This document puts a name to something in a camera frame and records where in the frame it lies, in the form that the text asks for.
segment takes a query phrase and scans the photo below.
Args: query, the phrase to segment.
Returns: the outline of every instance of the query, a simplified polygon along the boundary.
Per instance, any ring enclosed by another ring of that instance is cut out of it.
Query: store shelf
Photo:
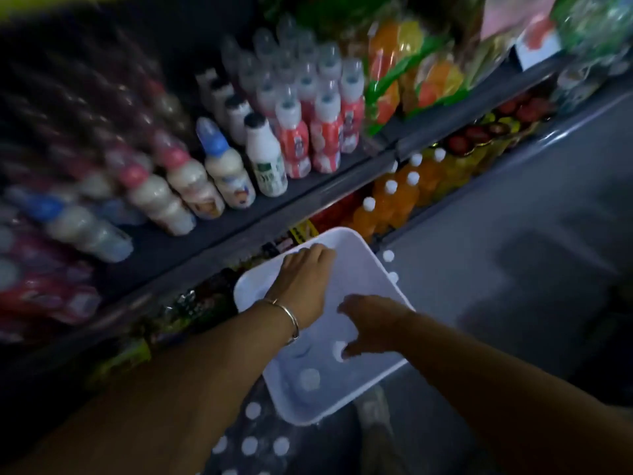
[[[463,101],[450,106],[432,107],[407,119],[394,116],[376,138],[385,147],[395,148],[400,160],[408,159],[413,151],[435,143],[510,98],[538,85],[567,63],[568,59],[559,55],[527,71],[521,71],[518,61],[510,58]]]
[[[214,273],[249,256],[265,242],[383,174],[393,164],[393,151],[369,157],[363,149],[343,156],[334,175],[311,173],[290,180],[278,198],[258,196],[244,211],[227,210],[219,219],[199,220],[185,237],[170,237],[148,223],[127,230],[134,254],[108,265],[98,276],[105,308],[94,322],[26,357],[0,367],[0,379],[33,377],[61,366],[86,348],[127,326],[166,295],[191,288]]]
[[[490,179],[499,176],[506,170],[528,163],[531,159],[540,156],[546,148],[577,130],[580,130],[590,121],[603,115],[606,111],[611,110],[631,96],[633,96],[633,73],[624,75],[619,79],[613,79],[582,105],[577,112],[568,116],[557,117],[543,125],[533,138],[524,141],[518,148],[505,154],[486,173],[474,178],[468,184],[454,191],[438,203],[429,207],[416,209],[405,226],[398,230],[391,231],[376,240],[372,244],[372,249],[374,251],[384,249],[396,239],[435,216],[452,203],[468,196],[469,193],[488,183]]]

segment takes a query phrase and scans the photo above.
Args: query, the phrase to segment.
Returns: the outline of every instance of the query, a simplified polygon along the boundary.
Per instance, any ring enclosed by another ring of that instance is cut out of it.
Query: bottle with blue cap
[[[27,216],[42,223],[49,237],[106,263],[121,262],[134,250],[126,233],[83,206],[65,205],[53,196],[17,185],[7,188],[4,195]]]
[[[224,135],[208,118],[198,119],[196,132],[206,153],[204,167],[226,204],[235,209],[250,207],[255,201],[255,187],[240,153],[228,145]]]

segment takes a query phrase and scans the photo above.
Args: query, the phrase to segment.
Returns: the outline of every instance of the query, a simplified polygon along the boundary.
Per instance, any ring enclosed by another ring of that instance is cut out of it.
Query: forearm
[[[11,473],[201,471],[292,329],[283,311],[258,303],[130,373],[47,437]]]
[[[392,337],[509,473],[633,471],[633,429],[585,392],[423,315]]]

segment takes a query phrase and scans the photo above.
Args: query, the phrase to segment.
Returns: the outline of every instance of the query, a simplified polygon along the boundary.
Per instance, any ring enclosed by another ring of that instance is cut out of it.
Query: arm
[[[402,353],[509,474],[633,473],[633,426],[569,383],[389,299],[339,310],[359,332],[347,356]]]
[[[334,257],[322,245],[287,256],[267,294],[279,298],[301,328],[323,311]],[[134,370],[8,473],[201,472],[251,386],[293,331],[292,320],[282,309],[256,303]]]

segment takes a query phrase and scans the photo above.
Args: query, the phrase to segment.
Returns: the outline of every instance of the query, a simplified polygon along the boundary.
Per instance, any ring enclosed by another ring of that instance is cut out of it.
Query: person's left hand
[[[300,329],[309,327],[323,313],[335,258],[336,252],[320,243],[286,255],[266,298],[278,300],[290,310]]]

